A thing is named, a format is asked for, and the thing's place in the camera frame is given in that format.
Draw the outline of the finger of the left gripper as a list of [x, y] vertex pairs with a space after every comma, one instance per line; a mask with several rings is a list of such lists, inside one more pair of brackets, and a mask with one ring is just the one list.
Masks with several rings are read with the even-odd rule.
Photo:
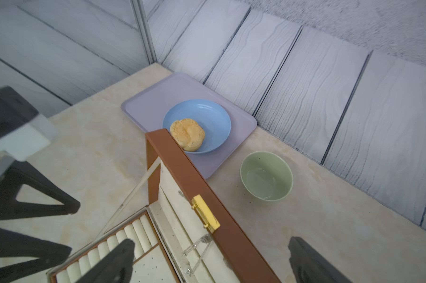
[[0, 283], [36, 274], [58, 266], [71, 254], [72, 248], [0, 228], [0, 258], [27, 258], [29, 261], [0, 267]]
[[75, 214], [80, 202], [28, 162], [0, 161], [0, 221]]

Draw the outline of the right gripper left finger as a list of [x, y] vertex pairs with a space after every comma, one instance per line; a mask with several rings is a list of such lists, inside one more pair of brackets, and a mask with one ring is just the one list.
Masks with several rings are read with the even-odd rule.
[[133, 240], [122, 241], [77, 282], [129, 283], [133, 273], [134, 248]]

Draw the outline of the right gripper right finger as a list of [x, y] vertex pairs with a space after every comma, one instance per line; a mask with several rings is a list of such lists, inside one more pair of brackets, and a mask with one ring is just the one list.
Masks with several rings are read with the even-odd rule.
[[291, 237], [288, 249], [297, 283], [351, 283], [303, 238]]

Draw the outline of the brown jewelry box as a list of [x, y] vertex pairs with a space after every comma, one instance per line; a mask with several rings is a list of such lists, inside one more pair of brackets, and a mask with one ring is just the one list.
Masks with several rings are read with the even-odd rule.
[[276, 283], [272, 268], [169, 132], [145, 137], [148, 171], [137, 190], [148, 191], [148, 204], [123, 218], [130, 205], [125, 200], [92, 243], [49, 271], [48, 281], [77, 283], [130, 239], [130, 283]]

